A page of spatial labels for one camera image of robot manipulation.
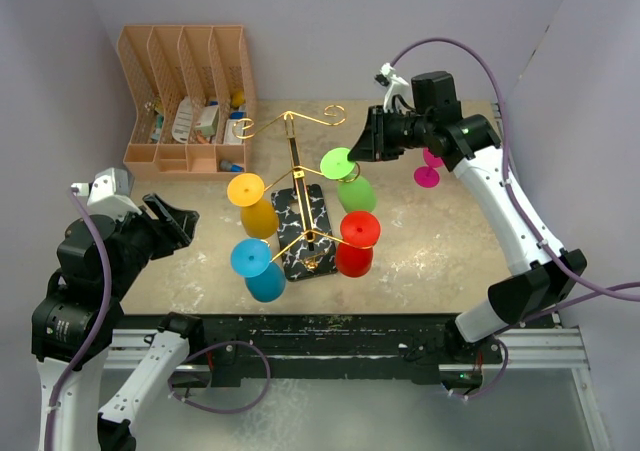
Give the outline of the green plastic wine glass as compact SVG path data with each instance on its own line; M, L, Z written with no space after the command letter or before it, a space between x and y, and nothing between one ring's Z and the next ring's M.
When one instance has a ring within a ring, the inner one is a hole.
M337 182L338 200L346 213L373 213L377 197L360 165L349 160L349 152L345 147L331 149L322 157L320 171L325 178Z

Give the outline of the pink plastic wine glass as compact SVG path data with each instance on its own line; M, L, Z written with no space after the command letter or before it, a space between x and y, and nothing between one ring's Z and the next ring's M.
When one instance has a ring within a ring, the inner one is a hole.
M423 188L434 188L440 182L438 170L444 166L441 158L434 156L428 149L422 150L424 165L414 171L414 181Z

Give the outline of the orange plastic wine glass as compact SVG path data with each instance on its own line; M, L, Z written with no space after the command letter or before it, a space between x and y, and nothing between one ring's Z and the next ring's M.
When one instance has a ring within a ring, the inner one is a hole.
M229 201L240 209L240 220L246 234L261 240L273 236L279 225L274 207L264 194L264 182L254 173L239 174L227 187Z

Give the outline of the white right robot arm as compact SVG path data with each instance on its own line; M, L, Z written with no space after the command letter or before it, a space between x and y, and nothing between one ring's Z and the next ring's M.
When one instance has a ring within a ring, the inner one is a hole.
M467 362L491 335L565 300L587 261L581 250L567 250L533 209L490 122L463 116L450 73L405 80L385 64L376 80L386 89L384 101L369 108L349 160L391 161L417 148L441 159L478 202L511 273L446 325L446 354Z

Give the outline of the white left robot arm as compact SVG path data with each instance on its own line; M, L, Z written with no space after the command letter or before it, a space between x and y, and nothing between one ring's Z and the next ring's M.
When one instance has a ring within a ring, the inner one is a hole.
M101 405L103 370L124 316L121 301L149 262L192 243L199 215L155 193L119 219L89 214L76 189L69 197L80 217L65 231L59 267L31 317L42 396L39 447L133 450L137 419L178 365L202 358L206 340L201 319L168 313L132 374Z

